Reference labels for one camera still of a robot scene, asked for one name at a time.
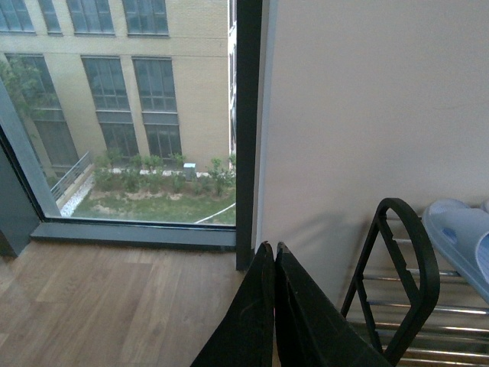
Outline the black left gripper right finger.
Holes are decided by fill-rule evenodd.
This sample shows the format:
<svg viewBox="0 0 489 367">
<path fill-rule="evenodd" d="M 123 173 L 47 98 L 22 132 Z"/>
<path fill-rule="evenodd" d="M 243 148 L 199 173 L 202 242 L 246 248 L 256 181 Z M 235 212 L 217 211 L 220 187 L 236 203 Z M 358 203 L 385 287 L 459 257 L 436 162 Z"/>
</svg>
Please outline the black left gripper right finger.
<svg viewBox="0 0 489 367">
<path fill-rule="evenodd" d="M 275 322 L 282 366 L 389 366 L 282 242 L 277 246 L 275 269 Z"/>
</svg>

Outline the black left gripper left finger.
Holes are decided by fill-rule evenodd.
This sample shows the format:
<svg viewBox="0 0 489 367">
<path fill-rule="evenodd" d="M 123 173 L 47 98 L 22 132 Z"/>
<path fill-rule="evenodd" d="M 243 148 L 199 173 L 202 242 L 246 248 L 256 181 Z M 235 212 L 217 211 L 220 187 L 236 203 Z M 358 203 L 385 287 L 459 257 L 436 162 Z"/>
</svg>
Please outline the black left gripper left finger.
<svg viewBox="0 0 489 367">
<path fill-rule="evenodd" d="M 271 366 L 274 334 L 274 254 L 262 242 L 225 317 L 193 366 Z"/>
</svg>

